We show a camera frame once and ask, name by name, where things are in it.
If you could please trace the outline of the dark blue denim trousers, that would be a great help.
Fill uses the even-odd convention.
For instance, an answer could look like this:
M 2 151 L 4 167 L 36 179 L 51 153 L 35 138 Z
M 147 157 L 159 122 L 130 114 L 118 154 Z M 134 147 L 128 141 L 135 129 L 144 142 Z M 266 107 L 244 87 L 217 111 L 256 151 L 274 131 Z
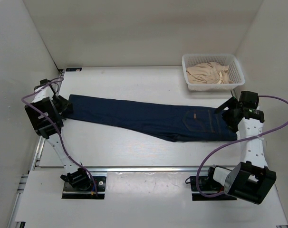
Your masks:
M 204 106 L 153 104 L 70 95 L 64 118 L 121 127 L 170 142 L 234 141 L 221 114 Z

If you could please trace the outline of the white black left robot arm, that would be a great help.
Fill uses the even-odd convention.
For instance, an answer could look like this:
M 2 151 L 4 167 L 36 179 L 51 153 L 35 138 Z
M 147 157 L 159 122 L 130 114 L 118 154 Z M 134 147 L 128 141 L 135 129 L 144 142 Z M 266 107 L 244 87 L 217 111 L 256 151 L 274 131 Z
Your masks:
M 62 113 L 72 111 L 72 104 L 57 95 L 53 84 L 47 79 L 40 81 L 40 85 L 34 88 L 34 94 L 26 96 L 34 96 L 32 102 L 28 103 L 25 97 L 22 98 L 22 102 L 34 131 L 51 145 L 60 159 L 65 169 L 61 179 L 74 189 L 88 190 L 93 185 L 92 178 L 82 163 L 67 152 L 61 134 L 64 126 Z

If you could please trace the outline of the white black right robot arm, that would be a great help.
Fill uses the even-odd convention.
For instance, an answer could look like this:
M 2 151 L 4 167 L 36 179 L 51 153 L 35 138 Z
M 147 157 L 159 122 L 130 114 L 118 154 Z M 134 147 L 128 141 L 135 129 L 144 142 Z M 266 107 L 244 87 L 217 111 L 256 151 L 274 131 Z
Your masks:
M 205 178 L 211 190 L 223 187 L 224 194 L 254 204 L 260 204 L 277 178 L 269 170 L 264 157 L 263 142 L 260 137 L 264 124 L 264 113 L 258 110 L 257 93 L 243 91 L 239 99 L 230 98 L 216 109 L 223 112 L 222 118 L 233 132 L 240 134 L 241 156 L 239 164 L 233 169 L 213 165 Z

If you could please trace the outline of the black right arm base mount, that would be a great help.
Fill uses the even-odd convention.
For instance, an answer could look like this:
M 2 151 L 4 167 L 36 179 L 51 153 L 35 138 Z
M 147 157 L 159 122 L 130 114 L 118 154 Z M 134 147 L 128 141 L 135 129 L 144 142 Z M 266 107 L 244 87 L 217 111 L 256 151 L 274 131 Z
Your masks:
M 195 176 L 190 176 L 185 180 L 185 184 L 190 185 L 192 191 L 192 201 L 234 201 L 237 200 L 235 197 L 228 195 L 220 195 L 214 198 L 207 198 L 202 196 L 196 187 Z M 199 177 L 199 187 L 204 194 L 212 195 L 219 192 L 223 192 L 223 186 L 214 181 L 209 180 L 207 176 Z

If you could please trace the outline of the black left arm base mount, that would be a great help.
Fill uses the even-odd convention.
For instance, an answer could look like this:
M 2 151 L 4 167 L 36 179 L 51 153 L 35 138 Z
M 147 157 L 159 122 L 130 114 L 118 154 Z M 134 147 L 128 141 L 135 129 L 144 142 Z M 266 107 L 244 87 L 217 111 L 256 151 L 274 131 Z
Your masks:
M 84 174 L 76 176 L 61 175 L 60 178 L 64 181 L 62 198 L 74 200 L 103 200 L 106 190 L 106 175 L 93 176 L 95 185 L 90 177 Z

